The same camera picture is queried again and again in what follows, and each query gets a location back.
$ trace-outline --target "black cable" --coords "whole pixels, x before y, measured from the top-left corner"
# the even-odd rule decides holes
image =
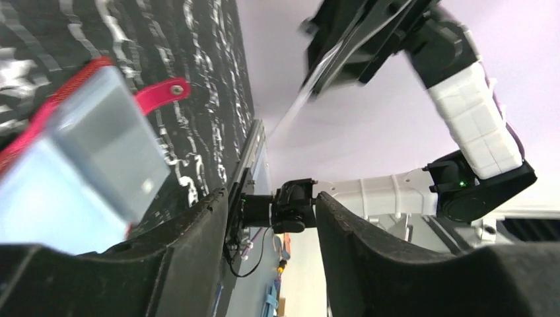
[[[262,238],[262,245],[261,245],[261,255],[260,255],[260,257],[259,257],[259,261],[258,261],[257,264],[255,265],[255,267],[253,267],[247,274],[240,275],[239,273],[235,272],[235,270],[233,270],[233,261],[228,261],[229,269],[230,269],[231,273],[232,273],[235,277],[237,277],[237,278],[239,278],[239,279],[243,279],[243,278],[245,278],[245,277],[247,277],[247,276],[253,274],[253,273],[257,270],[257,268],[258,268],[259,265],[261,264],[261,260],[262,260],[262,257],[263,257],[263,255],[264,255],[264,239],[265,239],[265,237],[266,237],[266,233],[268,232],[268,229],[270,229],[270,228],[272,228],[272,226],[270,226],[270,227],[266,228],[266,230],[264,230],[263,238]]]

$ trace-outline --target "red strap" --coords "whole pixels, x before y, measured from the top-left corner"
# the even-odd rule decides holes
[[[0,174],[19,156],[29,143],[43,130],[52,112],[73,94],[85,81],[101,67],[113,66],[109,57],[94,59],[82,68],[69,81],[64,83],[45,103],[43,103],[30,120],[29,126],[12,143],[0,151]],[[140,90],[136,96],[138,107],[143,115],[172,101],[181,100],[190,93],[189,84],[182,78],[171,78],[161,83]]]
[[[186,80],[171,78],[140,90],[135,98],[145,116],[164,104],[186,98],[190,91],[191,87]]]

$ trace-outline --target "white ceiling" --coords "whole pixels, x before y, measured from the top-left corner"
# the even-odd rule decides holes
[[[560,1],[442,3],[471,28],[540,177],[515,202],[560,207]],[[297,28],[319,4],[238,1],[255,111],[268,131],[297,95],[309,41]],[[388,60],[366,87],[321,95],[268,142],[273,186],[294,178],[336,181],[404,172],[457,148],[402,56]]]

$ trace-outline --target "black and white patterned fabric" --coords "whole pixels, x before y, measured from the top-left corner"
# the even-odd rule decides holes
[[[0,147],[92,58],[132,92],[185,77],[190,97],[149,115],[172,174],[135,233],[168,220],[227,183],[252,123],[238,19],[235,0],[0,0]]]

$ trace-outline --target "blue object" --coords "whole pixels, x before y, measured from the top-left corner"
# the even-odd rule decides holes
[[[117,67],[102,67],[61,102],[45,133],[130,223],[142,220],[170,173]]]
[[[274,285],[267,286],[267,292],[264,299],[262,317],[274,317],[274,310],[278,308],[278,300],[276,300],[276,287]]]
[[[218,313],[218,304],[220,303],[220,296],[222,295],[223,289],[224,285],[219,283],[216,289],[216,298],[214,299],[214,305],[212,306],[212,317],[216,317],[216,313]]]
[[[1,180],[0,243],[41,243],[61,252],[103,252],[128,224],[44,135]]]
[[[0,178],[0,243],[103,252],[126,239],[169,173],[120,71],[102,67]]]

